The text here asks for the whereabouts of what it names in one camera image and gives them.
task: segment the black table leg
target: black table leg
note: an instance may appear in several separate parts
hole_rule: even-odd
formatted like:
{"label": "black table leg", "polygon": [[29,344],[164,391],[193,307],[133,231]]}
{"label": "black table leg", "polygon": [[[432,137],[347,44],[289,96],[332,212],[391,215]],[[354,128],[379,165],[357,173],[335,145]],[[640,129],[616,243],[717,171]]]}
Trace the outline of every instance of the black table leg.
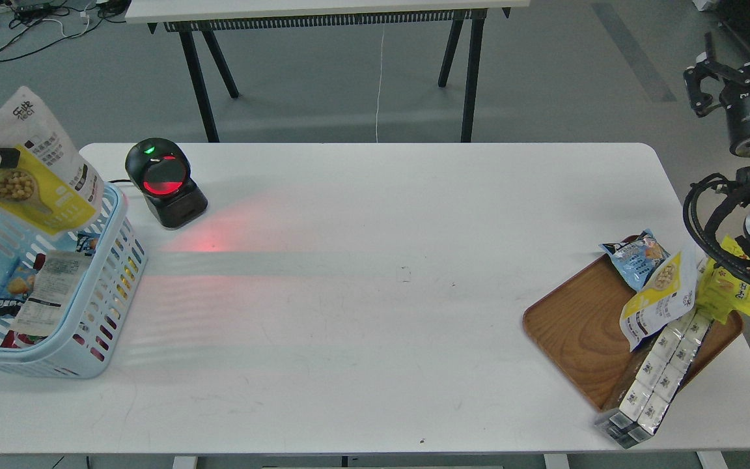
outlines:
{"label": "black table leg", "polygon": [[453,55],[456,54],[456,45],[459,44],[459,35],[462,33],[462,19],[454,19],[450,24],[450,36],[447,37],[447,48],[444,50],[444,60],[441,62],[441,71],[438,72],[438,86],[447,86],[447,77],[450,75],[450,66],[453,65]]}
{"label": "black table leg", "polygon": [[212,31],[202,31],[205,41],[208,43],[208,49],[210,54],[214,56],[214,62],[219,69],[221,79],[224,80],[224,86],[227,87],[227,92],[230,93],[231,98],[239,97],[239,90],[236,89],[236,83],[233,82],[233,76],[230,74],[230,69],[227,68],[227,62],[224,61],[224,55],[221,54],[221,48],[218,45],[216,36]]}
{"label": "black table leg", "polygon": [[193,91],[196,92],[196,101],[199,102],[199,112],[202,113],[202,122],[204,131],[208,134],[208,142],[218,143],[214,111],[210,107],[208,89],[204,86],[202,67],[199,64],[199,53],[196,51],[193,33],[182,31],[178,33],[178,36],[181,36],[181,47],[184,48],[184,58],[187,59],[187,69],[190,71],[190,80],[193,81]]}
{"label": "black table leg", "polygon": [[485,18],[471,19],[471,43],[467,52],[467,81],[465,82],[465,107],[462,110],[462,142],[470,142],[473,134],[473,110],[477,101],[479,80],[479,53],[482,51],[482,30]]}

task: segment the floor stripe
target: floor stripe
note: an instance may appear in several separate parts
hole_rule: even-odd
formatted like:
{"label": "floor stripe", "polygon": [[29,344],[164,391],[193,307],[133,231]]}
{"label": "floor stripe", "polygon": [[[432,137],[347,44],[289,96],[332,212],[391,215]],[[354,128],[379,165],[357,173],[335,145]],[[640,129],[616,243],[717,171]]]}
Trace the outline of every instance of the floor stripe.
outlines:
{"label": "floor stripe", "polygon": [[627,25],[621,20],[611,3],[593,3],[592,9],[595,15],[601,20],[604,29],[613,39],[618,50],[624,56],[633,73],[641,83],[646,94],[654,103],[667,103],[676,101],[676,96],[670,91],[670,88],[661,79],[655,66],[644,53],[638,41],[633,37],[633,33],[627,29]]}

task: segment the table leg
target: table leg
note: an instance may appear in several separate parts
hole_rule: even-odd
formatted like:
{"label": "table leg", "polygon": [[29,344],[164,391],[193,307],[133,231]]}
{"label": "table leg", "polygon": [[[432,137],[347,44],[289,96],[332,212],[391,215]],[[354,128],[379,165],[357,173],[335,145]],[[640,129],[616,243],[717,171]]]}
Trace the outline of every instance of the table leg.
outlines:
{"label": "table leg", "polygon": [[720,451],[696,451],[702,469],[729,469]]}
{"label": "table leg", "polygon": [[199,457],[196,456],[176,456],[173,458],[173,469],[196,469],[199,463]]}
{"label": "table leg", "polygon": [[230,74],[230,69],[227,68],[227,62],[224,60],[224,55],[221,53],[221,48],[218,45],[216,36],[214,36],[214,32],[202,31],[202,36],[204,36],[205,42],[208,43],[210,54],[214,56],[214,62],[219,69],[221,79],[224,80],[224,86],[227,87],[227,92],[230,93],[231,98],[238,98],[239,90],[236,89],[236,83],[233,82],[233,76]]}
{"label": "table leg", "polygon": [[182,31],[178,33],[178,36],[181,36],[181,47],[184,48],[184,58],[187,59],[187,69],[190,71],[193,91],[196,92],[196,101],[199,102],[199,112],[202,113],[202,122],[204,124],[204,131],[208,136],[208,142],[218,143],[216,120],[214,119],[214,112],[212,112],[210,107],[208,89],[204,86],[202,66],[199,63],[199,53],[196,51],[193,33]]}
{"label": "table leg", "polygon": [[447,48],[444,50],[444,60],[441,62],[441,71],[438,72],[438,86],[447,86],[447,77],[450,75],[450,65],[453,65],[453,55],[456,54],[456,45],[459,44],[459,35],[462,33],[464,19],[454,19],[450,24],[450,36],[447,37]]}
{"label": "table leg", "polygon": [[473,134],[473,110],[476,108],[477,80],[479,80],[479,53],[482,51],[482,30],[485,18],[471,19],[471,42],[467,52],[467,81],[465,107],[462,110],[462,142],[470,142]]}
{"label": "table leg", "polygon": [[544,454],[542,459],[546,464],[546,469],[569,469],[569,460],[565,454]]}

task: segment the black cable bundle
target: black cable bundle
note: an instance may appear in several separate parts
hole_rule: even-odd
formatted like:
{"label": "black cable bundle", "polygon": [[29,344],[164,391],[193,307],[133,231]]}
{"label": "black cable bundle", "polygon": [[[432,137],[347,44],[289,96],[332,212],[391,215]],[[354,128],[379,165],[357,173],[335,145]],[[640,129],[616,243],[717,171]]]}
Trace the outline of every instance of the black cable bundle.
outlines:
{"label": "black cable bundle", "polygon": [[[728,196],[714,210],[714,213],[708,219],[708,223],[703,227],[697,214],[697,201],[699,201],[699,196],[703,192],[711,188],[718,188]],[[682,219],[684,219],[687,232],[690,233],[699,247],[708,253],[711,259],[716,261],[720,267],[750,285],[750,259],[741,259],[727,252],[721,248],[716,237],[717,229],[723,219],[732,213],[733,208],[747,199],[750,199],[750,184],[739,184],[720,175],[720,173],[714,173],[699,181],[699,183],[691,184],[690,192],[687,193],[684,206],[682,206]],[[738,238],[738,243],[741,246],[743,241],[744,238]],[[750,253],[750,249],[747,248],[748,246],[743,247],[743,250]]]}

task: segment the barcode scanner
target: barcode scanner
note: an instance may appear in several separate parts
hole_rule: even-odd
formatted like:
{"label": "barcode scanner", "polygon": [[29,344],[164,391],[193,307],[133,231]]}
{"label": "barcode scanner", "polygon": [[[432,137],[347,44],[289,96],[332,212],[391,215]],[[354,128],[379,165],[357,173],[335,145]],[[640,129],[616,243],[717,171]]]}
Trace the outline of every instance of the barcode scanner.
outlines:
{"label": "barcode scanner", "polygon": [[167,139],[152,137],[133,146],[126,156],[126,172],[165,228],[179,228],[208,208],[208,200],[190,178],[187,156]]}

